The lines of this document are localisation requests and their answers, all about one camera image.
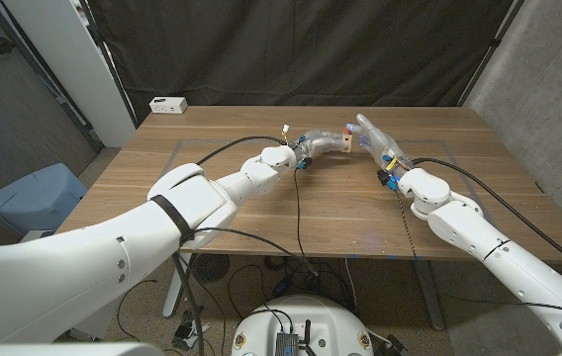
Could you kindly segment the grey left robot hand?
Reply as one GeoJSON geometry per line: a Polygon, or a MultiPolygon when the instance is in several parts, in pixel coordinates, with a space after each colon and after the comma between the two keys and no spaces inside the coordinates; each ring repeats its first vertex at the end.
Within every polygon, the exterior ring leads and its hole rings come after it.
{"type": "Polygon", "coordinates": [[[296,162],[299,163],[307,157],[314,158],[321,153],[343,151],[348,148],[348,143],[343,140],[341,133],[311,130],[292,142],[290,147],[295,153],[296,162]]]}

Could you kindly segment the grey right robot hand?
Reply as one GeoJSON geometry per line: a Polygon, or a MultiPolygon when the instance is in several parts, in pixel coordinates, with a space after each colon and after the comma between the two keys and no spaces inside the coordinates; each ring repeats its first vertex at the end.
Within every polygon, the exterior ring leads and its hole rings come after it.
{"type": "Polygon", "coordinates": [[[382,171],[386,171],[399,181],[413,164],[399,148],[396,141],[383,133],[367,117],[356,115],[356,124],[347,123],[346,129],[359,135],[359,145],[367,150],[382,171]]]}

